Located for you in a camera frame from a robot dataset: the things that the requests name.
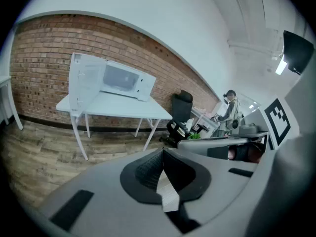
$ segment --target ceiling light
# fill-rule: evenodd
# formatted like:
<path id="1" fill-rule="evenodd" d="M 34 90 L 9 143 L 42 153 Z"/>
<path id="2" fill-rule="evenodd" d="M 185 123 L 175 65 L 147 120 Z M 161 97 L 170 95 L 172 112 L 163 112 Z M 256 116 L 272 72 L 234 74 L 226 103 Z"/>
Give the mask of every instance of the ceiling light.
<path id="1" fill-rule="evenodd" d="M 287 65 L 287 63 L 284 61 L 284 56 L 282 56 L 282 59 L 281 59 L 279 65 L 278 65 L 278 67 L 276 69 L 276 73 L 278 75 L 281 75 L 283 70 L 285 69 L 286 65 Z"/>

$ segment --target green object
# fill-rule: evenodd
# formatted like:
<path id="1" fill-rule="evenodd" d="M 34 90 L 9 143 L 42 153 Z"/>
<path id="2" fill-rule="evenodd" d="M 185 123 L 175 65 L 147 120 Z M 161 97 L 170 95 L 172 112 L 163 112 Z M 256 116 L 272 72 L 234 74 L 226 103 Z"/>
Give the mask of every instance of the green object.
<path id="1" fill-rule="evenodd" d="M 196 139 L 200 139 L 200 135 L 199 134 L 190 134 L 188 137 L 188 140 L 196 140 Z"/>

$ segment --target brick wall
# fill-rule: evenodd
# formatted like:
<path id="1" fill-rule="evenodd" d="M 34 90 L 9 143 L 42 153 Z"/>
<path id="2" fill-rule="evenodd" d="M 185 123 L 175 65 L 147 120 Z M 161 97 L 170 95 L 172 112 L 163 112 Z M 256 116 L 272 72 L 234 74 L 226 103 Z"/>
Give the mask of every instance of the brick wall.
<path id="1" fill-rule="evenodd" d="M 193 95 L 195 106 L 209 111 L 218 102 L 194 71 L 150 37 L 97 17 L 50 15 L 21 23 L 15 34 L 10 73 L 19 114 L 70 123 L 69 114 L 56 111 L 55 106 L 68 94 L 73 52 L 117 61 L 155 76 L 151 96 L 169 113 L 171 94 L 181 89 Z M 90 117 L 91 126 L 136 127 L 137 122 L 133 118 Z"/>

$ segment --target microwave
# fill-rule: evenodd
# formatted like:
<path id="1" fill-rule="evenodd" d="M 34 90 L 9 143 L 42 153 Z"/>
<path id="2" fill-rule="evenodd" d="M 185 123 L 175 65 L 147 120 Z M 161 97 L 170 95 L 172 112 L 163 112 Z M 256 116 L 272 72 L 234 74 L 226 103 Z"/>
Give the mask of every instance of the microwave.
<path id="1" fill-rule="evenodd" d="M 156 78 L 127 65 L 93 55 L 73 53 L 69 101 L 73 115 L 82 113 L 99 91 L 148 101 Z"/>

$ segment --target wooden floor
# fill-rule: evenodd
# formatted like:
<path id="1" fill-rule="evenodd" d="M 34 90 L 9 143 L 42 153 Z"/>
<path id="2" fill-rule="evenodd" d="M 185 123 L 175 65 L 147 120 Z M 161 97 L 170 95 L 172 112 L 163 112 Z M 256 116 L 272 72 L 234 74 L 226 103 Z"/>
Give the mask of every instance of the wooden floor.
<path id="1" fill-rule="evenodd" d="M 9 175 L 9 183 L 20 199 L 38 207 L 43 199 L 60 185 L 88 167 L 142 151 L 149 133 L 92 132 L 91 138 L 80 131 L 83 147 L 89 157 L 84 160 L 72 130 L 23 121 L 0 131 L 0 155 Z M 155 132 L 148 149 L 164 146 Z M 163 173 L 158 184 L 163 194 L 164 211 L 177 209 L 178 195 Z"/>

